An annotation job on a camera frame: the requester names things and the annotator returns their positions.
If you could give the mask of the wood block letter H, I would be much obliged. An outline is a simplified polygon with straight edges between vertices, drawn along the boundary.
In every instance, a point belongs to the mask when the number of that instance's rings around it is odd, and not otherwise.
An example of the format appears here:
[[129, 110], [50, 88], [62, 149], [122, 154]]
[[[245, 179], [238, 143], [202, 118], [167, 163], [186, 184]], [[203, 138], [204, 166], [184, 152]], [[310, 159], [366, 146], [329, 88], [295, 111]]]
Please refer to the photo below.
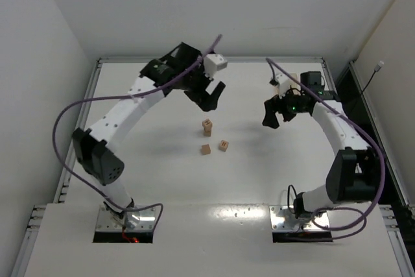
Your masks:
[[203, 126], [204, 129], [211, 129], [212, 126], [213, 126], [213, 123], [211, 122], [210, 119], [205, 119], [202, 122], [202, 126]]

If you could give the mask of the plain wood block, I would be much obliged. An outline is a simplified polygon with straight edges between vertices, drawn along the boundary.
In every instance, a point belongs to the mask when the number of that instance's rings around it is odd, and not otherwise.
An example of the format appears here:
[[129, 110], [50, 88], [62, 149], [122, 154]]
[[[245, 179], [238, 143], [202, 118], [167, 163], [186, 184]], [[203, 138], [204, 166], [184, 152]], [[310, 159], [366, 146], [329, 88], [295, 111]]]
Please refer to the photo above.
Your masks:
[[204, 135], [205, 137], [210, 137], [210, 136], [211, 136], [211, 129], [210, 129], [210, 128], [205, 128], [205, 129], [203, 130], [203, 135]]
[[200, 152], [202, 155], [208, 155], [211, 153], [211, 147], [209, 144], [205, 144], [201, 146]]

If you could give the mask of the wood block with bars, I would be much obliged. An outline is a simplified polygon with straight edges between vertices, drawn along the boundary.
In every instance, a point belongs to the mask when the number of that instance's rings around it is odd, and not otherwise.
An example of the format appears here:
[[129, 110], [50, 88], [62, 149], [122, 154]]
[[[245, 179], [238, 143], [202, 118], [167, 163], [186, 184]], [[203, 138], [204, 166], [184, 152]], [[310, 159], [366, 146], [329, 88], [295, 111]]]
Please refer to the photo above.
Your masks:
[[219, 150], [226, 152], [229, 147], [229, 142], [226, 140], [221, 140], [219, 143]]

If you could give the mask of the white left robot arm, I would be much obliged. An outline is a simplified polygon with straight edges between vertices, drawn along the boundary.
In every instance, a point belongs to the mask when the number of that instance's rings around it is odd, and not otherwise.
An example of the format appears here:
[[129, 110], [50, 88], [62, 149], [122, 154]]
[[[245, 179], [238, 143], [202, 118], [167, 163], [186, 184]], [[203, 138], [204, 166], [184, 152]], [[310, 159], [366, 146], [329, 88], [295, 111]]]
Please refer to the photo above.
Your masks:
[[161, 58], [151, 60], [120, 99], [101, 119], [83, 130], [77, 128], [72, 141], [78, 163], [104, 193], [104, 205], [122, 225], [132, 215], [134, 200], [126, 191], [120, 176], [125, 168], [115, 154], [129, 131], [172, 90], [182, 90], [202, 111], [217, 108], [226, 85], [219, 82], [207, 92], [215, 73], [225, 69], [227, 59], [210, 51], [181, 43]]

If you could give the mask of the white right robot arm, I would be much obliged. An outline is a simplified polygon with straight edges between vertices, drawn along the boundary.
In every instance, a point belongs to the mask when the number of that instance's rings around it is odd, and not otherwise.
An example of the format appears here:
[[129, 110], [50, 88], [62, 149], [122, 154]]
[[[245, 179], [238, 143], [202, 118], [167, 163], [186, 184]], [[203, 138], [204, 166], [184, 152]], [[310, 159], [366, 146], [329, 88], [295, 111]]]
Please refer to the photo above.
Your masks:
[[371, 202], [380, 184], [379, 157], [356, 129], [343, 120], [343, 106], [337, 93], [327, 90], [318, 71], [300, 75], [301, 87], [283, 74], [274, 75], [270, 84], [277, 87], [275, 96], [265, 101], [263, 126], [279, 127], [277, 115], [289, 122], [298, 114], [309, 114], [323, 130], [335, 158], [325, 183], [296, 195], [295, 217], [305, 217], [317, 209], [341, 204]]

